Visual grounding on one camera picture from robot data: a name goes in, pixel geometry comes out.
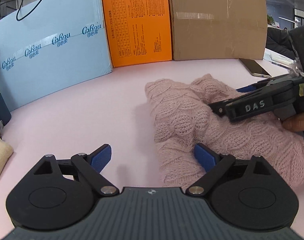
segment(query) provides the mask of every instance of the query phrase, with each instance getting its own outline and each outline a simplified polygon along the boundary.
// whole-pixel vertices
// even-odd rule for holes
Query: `finger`
[[[291,132],[301,132],[304,131],[304,113],[297,114],[286,119],[282,123],[283,128]]]

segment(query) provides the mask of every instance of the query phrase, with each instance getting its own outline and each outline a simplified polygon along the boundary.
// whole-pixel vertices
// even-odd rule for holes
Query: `size chart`
[[[125,0],[112,0],[112,10],[119,57],[129,57],[132,54],[128,33]]]

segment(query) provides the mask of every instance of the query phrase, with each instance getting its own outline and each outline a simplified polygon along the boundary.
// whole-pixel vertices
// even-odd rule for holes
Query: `cable knit pattern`
[[[196,143],[238,159],[261,154],[283,179],[295,187],[304,182],[304,139],[282,128],[266,113],[231,124],[215,115],[209,103],[241,93],[205,75],[186,85],[169,79],[148,83],[145,93],[155,125],[160,175],[165,187],[184,190],[205,174],[194,158]]]

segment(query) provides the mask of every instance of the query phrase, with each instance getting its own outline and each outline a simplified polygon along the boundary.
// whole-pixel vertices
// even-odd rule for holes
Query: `packing tape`
[[[11,68],[11,65],[14,64],[14,61],[18,60],[22,57],[34,57],[39,53],[39,50],[42,48],[48,46],[48,45],[57,45],[58,47],[67,43],[68,39],[71,37],[75,37],[78,35],[87,35],[87,37],[93,36],[97,34],[99,30],[104,30],[103,24],[97,24],[97,23],[91,23],[86,24],[82,30],[73,29],[66,33],[55,33],[50,36],[47,36],[39,41],[33,42],[30,45],[27,45],[15,53],[13,53],[12,57],[6,58],[2,62],[2,66],[0,67],[0,70],[9,70]]]
[[[214,15],[211,13],[192,13],[192,12],[176,12],[177,19],[200,19],[214,20]]]
[[[227,0],[227,17],[230,18],[230,8],[231,8],[232,0]]]

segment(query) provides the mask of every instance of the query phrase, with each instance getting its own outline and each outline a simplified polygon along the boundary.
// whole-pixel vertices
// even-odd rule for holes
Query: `potted plant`
[[[274,24],[274,19],[273,19],[273,17],[272,16],[270,16],[270,15],[268,15],[268,24],[269,25],[272,25],[272,24]]]

